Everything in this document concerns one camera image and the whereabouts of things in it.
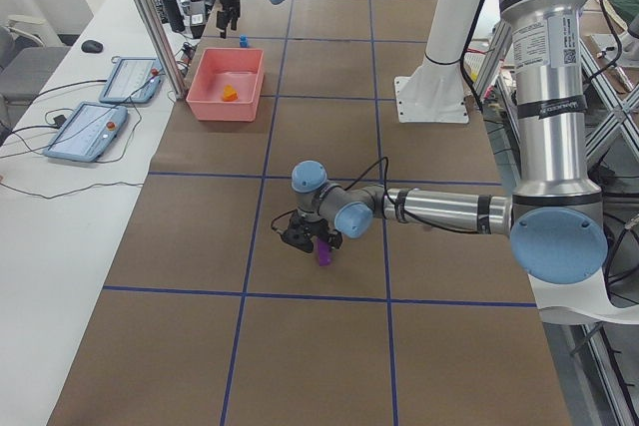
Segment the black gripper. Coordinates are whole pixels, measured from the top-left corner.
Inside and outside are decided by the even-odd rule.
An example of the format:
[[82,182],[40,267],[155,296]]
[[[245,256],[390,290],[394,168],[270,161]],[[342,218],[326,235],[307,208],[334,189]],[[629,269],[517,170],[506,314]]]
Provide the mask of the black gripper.
[[221,38],[227,37],[228,12],[230,16],[230,27],[233,31],[238,29],[240,12],[240,0],[221,0],[222,9],[217,12],[217,28]]
[[340,249],[342,245],[341,232],[335,229],[329,230],[328,222],[324,218],[295,212],[294,227],[295,238],[303,238],[306,241],[315,239],[316,253],[327,253],[327,245],[330,249]]

